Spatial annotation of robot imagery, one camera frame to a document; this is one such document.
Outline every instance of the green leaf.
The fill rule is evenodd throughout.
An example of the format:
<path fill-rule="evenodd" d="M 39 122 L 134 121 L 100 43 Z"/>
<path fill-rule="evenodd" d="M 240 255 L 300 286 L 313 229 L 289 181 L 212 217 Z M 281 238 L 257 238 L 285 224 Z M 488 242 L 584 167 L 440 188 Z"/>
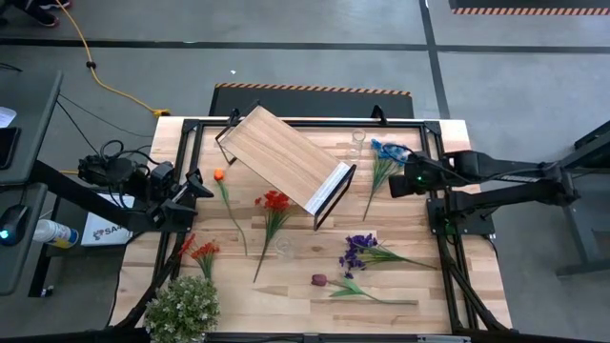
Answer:
<path fill-rule="evenodd" d="M 352 290 L 341 290 L 341 291 L 336 291 L 335 293 L 332 293 L 329 296 L 330 297 L 337 297 L 337 296 L 356 295 L 356 294 L 357 293 L 354 293 L 354 291 L 352 291 Z"/>
<path fill-rule="evenodd" d="M 355 294 L 362 294 L 362 290 L 360 289 L 360 287 L 358 287 L 354 281 L 350 280 L 347 277 L 343 277 L 343 283 L 345 284 L 345 286 L 347 288 L 349 288 L 350 290 L 354 291 Z"/>

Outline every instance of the orange flower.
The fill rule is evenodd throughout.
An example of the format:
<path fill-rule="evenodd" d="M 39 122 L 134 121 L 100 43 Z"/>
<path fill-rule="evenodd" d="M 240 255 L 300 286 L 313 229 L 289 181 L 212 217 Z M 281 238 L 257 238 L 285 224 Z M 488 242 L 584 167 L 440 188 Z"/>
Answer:
<path fill-rule="evenodd" d="M 225 172 L 223 172 L 221 168 L 216 168 L 216 170 L 213 171 L 214 180 L 222 181 L 224 178 L 225 178 Z"/>

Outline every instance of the computer mouse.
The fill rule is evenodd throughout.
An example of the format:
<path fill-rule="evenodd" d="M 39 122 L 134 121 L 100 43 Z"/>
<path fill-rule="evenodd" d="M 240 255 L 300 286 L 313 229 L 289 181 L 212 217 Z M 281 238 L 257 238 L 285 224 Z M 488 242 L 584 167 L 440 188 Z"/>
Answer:
<path fill-rule="evenodd" d="M 26 233 L 28 207 L 13 205 L 0 216 L 0 244 L 11 247 L 18 244 Z"/>

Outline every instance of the wooden board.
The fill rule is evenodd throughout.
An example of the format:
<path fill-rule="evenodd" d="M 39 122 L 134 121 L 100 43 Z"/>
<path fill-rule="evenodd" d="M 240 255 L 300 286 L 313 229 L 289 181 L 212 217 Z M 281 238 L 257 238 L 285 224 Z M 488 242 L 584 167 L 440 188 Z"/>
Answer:
<path fill-rule="evenodd" d="M 173 161 L 183 118 L 160 118 L 152 144 L 152 158 Z M 447 151 L 469 149 L 463 121 L 441 121 Z M 205 130 L 199 168 L 205 185 L 217 192 L 213 180 L 215 168 L 227 168 L 214 137 L 220 129 Z M 338 159 L 345 160 L 351 129 L 299 128 L 319 147 Z M 371 138 L 395 141 L 414 150 L 421 149 L 415 130 L 366 129 Z M 337 258 L 343 254 L 348 234 L 373 233 L 396 253 L 439 266 L 437 244 L 429 234 L 425 212 L 425 196 L 392 199 L 384 186 L 374 199 L 367 220 L 362 222 L 371 188 L 373 152 L 365 143 L 362 158 L 350 190 L 345 194 L 318 232 L 312 230 L 312 217 L 301 210 L 277 236 L 292 240 L 295 258 L 278 259 L 271 248 L 263 262 L 260 275 L 253 283 L 260 256 L 264 223 L 254 199 L 270 189 L 270 185 L 244 164 L 235 162 L 226 171 L 227 188 L 234 214 L 246 233 L 250 256 L 244 256 L 242 242 L 220 198 L 197 202 L 199 215 L 193 229 L 197 242 L 215 239 L 221 252 L 213 268 L 213 279 L 219 289 L 221 332 L 266 333 L 448 333 L 447 304 L 440 271 L 425 270 L 405 264 L 379 265 L 358 272 L 356 283 L 363 290 L 383 299 L 417 300 L 418 305 L 384 305 L 365 298 L 330 299 L 335 287 L 311 286 L 314 273 L 339 278 L 342 269 Z M 469 187 L 478 192 L 478 187 Z M 149 286 L 153 273 L 158 233 L 145 233 L 127 248 L 112 323 L 129 312 Z M 500 322 L 510 326 L 510 317 L 502 281 L 489 243 L 479 237 L 465 236 L 464 249 L 472 285 Z M 185 258 L 181 272 L 201 274 L 190 258 Z M 457 292 L 462 321 L 465 322 L 463 297 Z"/>
<path fill-rule="evenodd" d="M 225 135 L 220 144 L 311 214 L 327 197 L 318 191 L 327 182 L 335 181 L 325 188 L 330 192 L 349 169 L 261 106 Z"/>

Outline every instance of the artificial flower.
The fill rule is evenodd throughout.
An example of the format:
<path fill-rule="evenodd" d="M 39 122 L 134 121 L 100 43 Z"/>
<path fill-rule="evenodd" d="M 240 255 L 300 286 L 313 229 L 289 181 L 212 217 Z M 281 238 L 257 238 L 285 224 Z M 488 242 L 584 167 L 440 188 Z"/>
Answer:
<path fill-rule="evenodd" d="M 260 255 L 260 260 L 258 261 L 258 267 L 256 268 L 253 282 L 256 282 L 260 266 L 265 258 L 267 248 L 269 248 L 269 243 L 272 238 L 274 238 L 275 233 L 281 229 L 282 225 L 284 225 L 286 220 L 288 220 L 288 217 L 290 217 L 290 213 L 287 211 L 288 208 L 290 208 L 290 198 L 286 194 L 282 192 L 278 193 L 277 191 L 268 191 L 262 197 L 256 198 L 254 204 L 259 206 L 263 197 L 266 199 L 265 204 L 263 205 L 263 209 L 265 210 L 265 245 L 263 246 L 263 253 Z"/>
<path fill-rule="evenodd" d="M 366 205 L 366 210 L 362 216 L 362 221 L 366 219 L 366 214 L 369 212 L 371 202 L 375 193 L 381 188 L 385 181 L 400 170 L 401 166 L 407 161 L 408 151 L 395 144 L 388 144 L 387 146 L 381 144 L 376 139 L 371 140 L 371 148 L 375 151 L 375 162 L 373 164 L 373 184 L 371 187 L 371 194 L 369 195 L 369 202 Z"/>
<path fill-rule="evenodd" d="M 244 242 L 244 253 L 247 256 L 248 255 L 248 243 L 246 242 L 246 235 L 244 234 L 244 231 L 241 230 L 241 227 L 235 220 L 235 218 L 233 216 L 233 211 L 231 211 L 231 204 L 229 202 L 229 191 L 227 190 L 227 187 L 225 186 L 225 183 L 224 183 L 224 179 L 225 179 L 224 171 L 222 171 L 222 169 L 220 169 L 220 168 L 216 168 L 216 170 L 213 171 L 213 179 L 216 180 L 216 183 L 218 184 L 218 188 L 220 189 L 220 193 L 222 194 L 222 201 L 225 203 L 225 206 L 227 207 L 227 211 L 229 212 L 229 217 L 231 218 L 231 220 L 233 220 L 233 223 L 235 224 L 235 226 L 239 230 L 239 233 L 241 234 L 241 240 Z"/>
<path fill-rule="evenodd" d="M 352 270 L 364 271 L 367 267 L 379 264 L 382 262 L 409 262 L 422 267 L 436 269 L 433 266 L 414 261 L 412 259 L 399 256 L 387 248 L 378 244 L 377 239 L 372 233 L 368 235 L 355 235 L 345 238 L 348 244 L 348 250 L 345 255 L 339 257 L 341 267 L 347 269 L 345 277 L 353 278 Z"/>
<path fill-rule="evenodd" d="M 220 248 L 214 242 L 208 242 L 202 247 L 194 243 L 194 233 L 187 239 L 182 246 L 181 253 L 188 252 L 189 256 L 197 262 L 206 279 L 212 281 L 212 266 L 214 255 L 220 252 Z"/>
<path fill-rule="evenodd" d="M 312 275 L 312 285 L 314 286 L 326 286 L 328 279 L 325 274 L 314 274 Z"/>
<path fill-rule="evenodd" d="M 314 283 L 314 280 L 316 280 L 316 278 L 321 279 L 323 277 L 324 279 L 324 283 Z M 354 283 L 354 281 L 350 280 L 347 277 L 343 277 L 342 282 L 337 282 L 337 281 L 331 281 L 331 280 L 327 280 L 326 279 L 326 275 L 324 274 L 315 274 L 314 276 L 312 276 L 312 285 L 314 286 L 326 286 L 326 284 L 331 284 L 334 286 L 338 286 L 340 288 L 342 288 L 343 290 L 341 291 L 336 291 L 334 293 L 332 293 L 331 295 L 329 295 L 330 297 L 340 297 L 340 296 L 345 296 L 345 295 L 364 295 L 366 297 L 369 297 L 375 301 L 378 301 L 380 303 L 383 304 L 402 304 L 402 305 L 417 305 L 418 301 L 417 300 L 397 300 L 397 301 L 391 301 L 391 300 L 381 300 L 378 299 L 368 293 L 366 293 L 365 291 L 363 291 L 356 283 Z"/>

